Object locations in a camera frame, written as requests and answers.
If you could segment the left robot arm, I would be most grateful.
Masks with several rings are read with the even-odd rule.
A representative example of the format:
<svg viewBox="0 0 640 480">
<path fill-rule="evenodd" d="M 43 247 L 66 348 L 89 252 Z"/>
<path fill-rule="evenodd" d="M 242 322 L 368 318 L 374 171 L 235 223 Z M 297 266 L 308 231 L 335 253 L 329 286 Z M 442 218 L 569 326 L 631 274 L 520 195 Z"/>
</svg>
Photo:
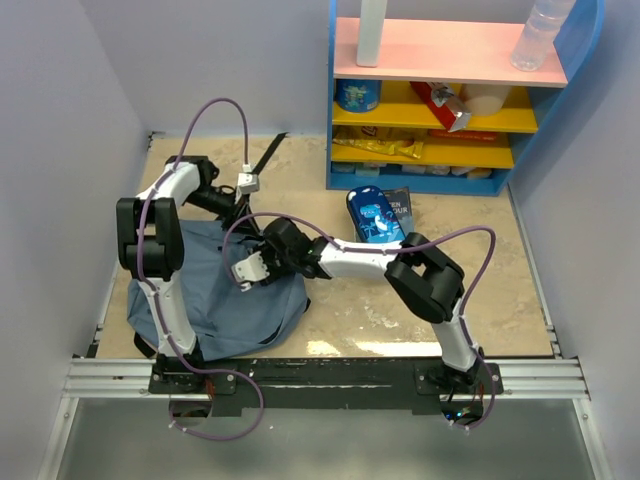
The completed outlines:
<svg viewBox="0 0 640 480">
<path fill-rule="evenodd" d="M 185 246 L 178 209 L 188 203 L 230 226 L 248 203 L 235 188 L 214 186 L 218 175 L 206 156 L 173 156 L 152 186 L 116 204 L 119 262 L 149 305 L 157 332 L 159 375 L 171 375 L 185 392 L 205 385 L 207 368 L 182 294 Z"/>
</svg>

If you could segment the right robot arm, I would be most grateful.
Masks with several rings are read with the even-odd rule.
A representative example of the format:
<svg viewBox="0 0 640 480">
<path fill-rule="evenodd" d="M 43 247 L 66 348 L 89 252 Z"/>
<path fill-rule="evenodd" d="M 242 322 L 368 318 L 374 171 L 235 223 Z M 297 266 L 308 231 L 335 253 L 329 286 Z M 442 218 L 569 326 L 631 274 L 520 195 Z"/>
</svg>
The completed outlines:
<svg viewBox="0 0 640 480">
<path fill-rule="evenodd" d="M 318 237 L 311 239 L 298 228 L 301 222 L 282 215 L 268 224 L 262 242 L 232 267 L 242 287 L 267 284 L 289 273 L 326 280 L 383 278 L 416 317 L 433 325 L 448 386 L 466 393 L 480 382 L 479 347 L 466 325 L 465 308 L 493 255 L 496 236 L 492 229 L 466 227 L 434 241 L 411 233 L 403 240 L 367 244 L 331 237 L 316 226 L 311 228 Z M 465 289 L 463 269 L 438 246 L 476 231 L 487 232 L 490 245 L 480 270 Z"/>
</svg>

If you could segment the blue fabric backpack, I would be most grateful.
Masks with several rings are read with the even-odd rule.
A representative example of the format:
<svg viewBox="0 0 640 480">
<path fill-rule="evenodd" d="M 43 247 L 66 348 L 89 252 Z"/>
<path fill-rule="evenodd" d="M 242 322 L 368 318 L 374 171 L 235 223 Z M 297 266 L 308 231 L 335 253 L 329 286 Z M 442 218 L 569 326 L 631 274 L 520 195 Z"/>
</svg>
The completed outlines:
<svg viewBox="0 0 640 480">
<path fill-rule="evenodd" d="M 248 355 L 286 339 L 310 305 L 303 277 L 294 274 L 243 292 L 228 275 L 228 264 L 245 259 L 262 242 L 255 220 L 226 227 L 215 214 L 188 203 L 178 209 L 178 218 L 185 246 L 182 294 L 203 359 Z M 146 356 L 158 353 L 150 308 L 133 278 L 126 318 L 140 350 Z"/>
</svg>

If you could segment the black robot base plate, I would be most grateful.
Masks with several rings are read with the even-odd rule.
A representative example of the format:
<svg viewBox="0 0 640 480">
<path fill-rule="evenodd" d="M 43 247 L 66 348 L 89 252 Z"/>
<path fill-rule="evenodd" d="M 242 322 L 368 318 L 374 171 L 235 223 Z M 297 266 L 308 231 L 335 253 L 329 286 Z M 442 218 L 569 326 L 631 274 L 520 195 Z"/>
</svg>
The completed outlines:
<svg viewBox="0 0 640 480">
<path fill-rule="evenodd" d="M 148 390 L 174 402 L 211 401 L 215 417 L 243 410 L 406 410 L 444 414 L 464 422 L 483 413 L 482 401 L 503 393 L 497 364 L 467 374 L 437 357 L 246 358 L 208 364 L 209 374 L 159 375 L 152 366 Z"/>
</svg>

